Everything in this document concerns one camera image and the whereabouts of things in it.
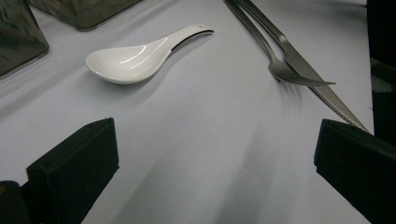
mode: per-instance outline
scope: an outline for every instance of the black block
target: black block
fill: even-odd
[[[114,120],[82,127],[27,168],[32,223],[81,223],[118,168]]]
[[[0,181],[0,223],[30,224],[20,185],[17,182]]]
[[[396,92],[373,91],[375,137],[396,146]]]
[[[372,223],[396,223],[396,147],[348,124],[322,121],[315,165]]]
[[[396,9],[388,0],[367,0],[367,28],[370,57],[396,67]]]

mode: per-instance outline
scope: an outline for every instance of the knife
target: knife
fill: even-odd
[[[277,29],[273,23],[249,0],[229,0],[234,1],[246,10],[275,40],[285,53],[285,62],[303,77],[324,81],[312,66],[301,56],[301,54],[291,45],[286,36]],[[309,87],[311,91],[323,101],[332,111],[352,126],[369,131],[361,124],[356,116],[347,108],[341,99],[329,86]]]

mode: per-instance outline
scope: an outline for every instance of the fork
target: fork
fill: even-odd
[[[335,84],[333,82],[318,81],[306,77],[302,77],[292,70],[287,64],[280,61],[274,51],[272,50],[268,41],[264,38],[262,33],[256,28],[253,22],[248,18],[245,12],[235,3],[234,0],[224,0],[225,4],[235,14],[235,16],[247,27],[250,33],[256,38],[260,45],[266,50],[270,57],[270,64],[268,66],[271,74],[277,79],[289,83],[302,86],[323,86]]]

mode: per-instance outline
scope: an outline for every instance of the white ceramic spoon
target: white ceramic spoon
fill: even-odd
[[[169,54],[185,40],[214,31],[197,23],[146,45],[97,50],[86,59],[88,68],[100,78],[117,84],[130,84],[151,77]]]

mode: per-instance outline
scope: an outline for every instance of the white table surface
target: white table surface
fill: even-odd
[[[373,131],[365,0],[253,1]],[[120,169],[83,223],[367,223],[313,163],[322,119],[307,87],[276,81],[269,59],[221,0],[146,0],[90,32],[32,9],[49,54],[0,81],[0,179],[90,122],[114,118]],[[148,43],[201,22],[128,86],[85,66],[98,49]]]

